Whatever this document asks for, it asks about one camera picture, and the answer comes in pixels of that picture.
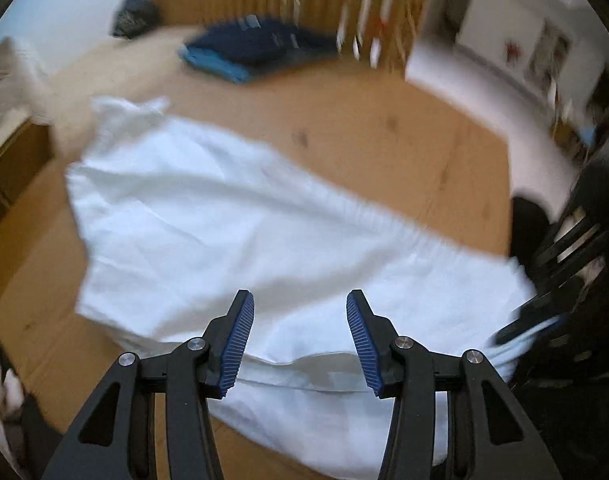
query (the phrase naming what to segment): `white cabinet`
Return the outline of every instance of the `white cabinet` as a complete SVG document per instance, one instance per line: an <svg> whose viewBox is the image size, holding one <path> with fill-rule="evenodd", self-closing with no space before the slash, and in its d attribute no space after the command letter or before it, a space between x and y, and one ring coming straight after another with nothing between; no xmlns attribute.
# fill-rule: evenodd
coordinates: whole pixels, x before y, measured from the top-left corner
<svg viewBox="0 0 609 480"><path fill-rule="evenodd" d="M457 42L542 101L555 80L583 113L605 62L571 16L558 0L471 0Z"/></svg>
<svg viewBox="0 0 609 480"><path fill-rule="evenodd" d="M458 43L524 84L543 28L543 16L516 0L471 0Z"/></svg>

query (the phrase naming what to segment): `light blue cloth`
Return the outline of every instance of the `light blue cloth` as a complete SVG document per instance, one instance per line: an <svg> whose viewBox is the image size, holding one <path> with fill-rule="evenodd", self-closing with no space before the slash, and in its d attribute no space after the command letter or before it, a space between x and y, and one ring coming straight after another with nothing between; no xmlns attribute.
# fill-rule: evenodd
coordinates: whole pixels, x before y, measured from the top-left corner
<svg viewBox="0 0 609 480"><path fill-rule="evenodd" d="M595 126L580 128L577 134L585 146L593 148L595 145Z"/></svg>
<svg viewBox="0 0 609 480"><path fill-rule="evenodd" d="M253 77L243 66L227 61L212 50L187 47L180 52L180 57L193 68L219 75L234 83L246 83Z"/></svg>

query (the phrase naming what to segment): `blue fabric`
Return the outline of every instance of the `blue fabric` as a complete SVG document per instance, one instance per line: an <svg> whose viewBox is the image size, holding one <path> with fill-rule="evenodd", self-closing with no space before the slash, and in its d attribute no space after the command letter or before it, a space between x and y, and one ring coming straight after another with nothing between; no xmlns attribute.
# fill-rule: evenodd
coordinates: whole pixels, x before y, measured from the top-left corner
<svg viewBox="0 0 609 480"><path fill-rule="evenodd" d="M580 128L578 136L585 146L593 148L595 146L595 126Z"/></svg>
<svg viewBox="0 0 609 480"><path fill-rule="evenodd" d="M227 81L246 83L253 78L242 65L229 62L212 50L188 46L180 53L180 57L193 68L219 75Z"/></svg>
<svg viewBox="0 0 609 480"><path fill-rule="evenodd" d="M337 57L335 36L325 36L254 14L209 28L180 57L192 67L234 83L288 67Z"/></svg>

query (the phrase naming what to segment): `black bag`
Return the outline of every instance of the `black bag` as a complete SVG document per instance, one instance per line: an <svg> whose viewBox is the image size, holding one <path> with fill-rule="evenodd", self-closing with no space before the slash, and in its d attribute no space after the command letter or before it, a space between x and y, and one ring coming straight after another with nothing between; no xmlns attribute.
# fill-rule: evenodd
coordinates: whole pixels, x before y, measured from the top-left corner
<svg viewBox="0 0 609 480"><path fill-rule="evenodd" d="M158 27L161 22L160 10L152 0L124 0L116 13L111 36L132 40Z"/></svg>

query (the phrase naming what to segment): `wooden cabinet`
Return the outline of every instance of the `wooden cabinet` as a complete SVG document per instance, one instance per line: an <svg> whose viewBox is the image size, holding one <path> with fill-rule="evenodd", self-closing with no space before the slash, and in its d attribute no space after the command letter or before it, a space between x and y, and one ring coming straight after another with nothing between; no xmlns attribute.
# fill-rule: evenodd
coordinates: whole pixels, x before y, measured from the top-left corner
<svg viewBox="0 0 609 480"><path fill-rule="evenodd" d="M30 120L0 147L0 220L51 157L49 127Z"/></svg>

